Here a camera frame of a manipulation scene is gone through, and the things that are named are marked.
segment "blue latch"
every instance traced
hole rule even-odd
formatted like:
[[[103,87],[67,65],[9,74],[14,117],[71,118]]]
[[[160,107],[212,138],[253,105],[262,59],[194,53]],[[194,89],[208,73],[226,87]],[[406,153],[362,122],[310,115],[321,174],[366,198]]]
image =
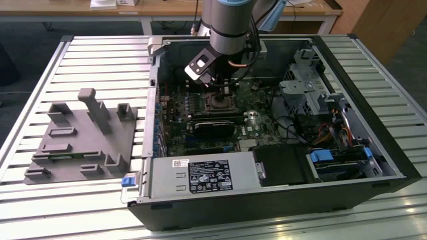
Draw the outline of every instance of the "blue latch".
[[[366,159],[369,159],[373,156],[372,152],[370,152],[370,149],[368,147],[365,147],[365,148],[362,148],[362,151],[364,151]]]
[[[314,150],[309,154],[310,161],[314,163],[317,161],[332,161],[332,153],[329,150]]]
[[[134,187],[135,177],[134,176],[125,176],[121,179],[121,187]]]

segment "floor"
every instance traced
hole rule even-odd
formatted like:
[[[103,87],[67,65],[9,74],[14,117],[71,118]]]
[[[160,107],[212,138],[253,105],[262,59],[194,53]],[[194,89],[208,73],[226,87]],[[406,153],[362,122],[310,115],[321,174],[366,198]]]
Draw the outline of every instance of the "floor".
[[[45,31],[41,23],[0,22],[0,44],[21,74],[19,80],[0,86],[0,145],[2,144],[14,121],[19,115],[30,91],[42,74],[62,35],[103,36],[141,35],[137,22],[54,22],[51,31]],[[161,26],[152,24],[153,34],[172,35],[189,33],[190,22],[174,22]],[[427,110],[427,19],[414,34],[385,66],[420,106]]]

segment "metal bracket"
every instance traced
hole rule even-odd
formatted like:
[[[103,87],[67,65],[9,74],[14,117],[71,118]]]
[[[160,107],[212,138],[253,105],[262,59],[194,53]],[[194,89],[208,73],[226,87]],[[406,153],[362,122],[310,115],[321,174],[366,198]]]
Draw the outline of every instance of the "metal bracket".
[[[148,39],[148,44],[146,44],[146,50],[148,50],[148,55],[150,57],[158,55],[160,53],[164,52],[164,48],[162,48],[164,44],[162,44],[162,36],[152,36]]]

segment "blue drive bracket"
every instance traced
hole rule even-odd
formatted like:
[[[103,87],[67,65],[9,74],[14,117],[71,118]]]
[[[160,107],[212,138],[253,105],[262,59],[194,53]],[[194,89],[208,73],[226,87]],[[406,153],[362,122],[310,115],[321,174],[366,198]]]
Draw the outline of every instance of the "blue drive bracket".
[[[370,149],[368,147],[365,147],[365,148],[362,148],[362,151],[364,151],[366,159],[369,159],[373,156],[372,152],[370,152]]]
[[[329,150],[312,151],[312,153],[309,154],[309,158],[313,163],[333,160],[332,153]]]

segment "motherboard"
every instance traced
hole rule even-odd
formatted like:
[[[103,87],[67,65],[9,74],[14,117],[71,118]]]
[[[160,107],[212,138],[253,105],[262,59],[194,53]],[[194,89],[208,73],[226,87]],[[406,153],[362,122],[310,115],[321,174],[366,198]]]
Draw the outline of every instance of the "motherboard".
[[[166,87],[160,101],[169,157],[245,152],[281,142],[269,109],[270,87],[241,80],[220,97],[201,85],[169,86],[169,94]]]

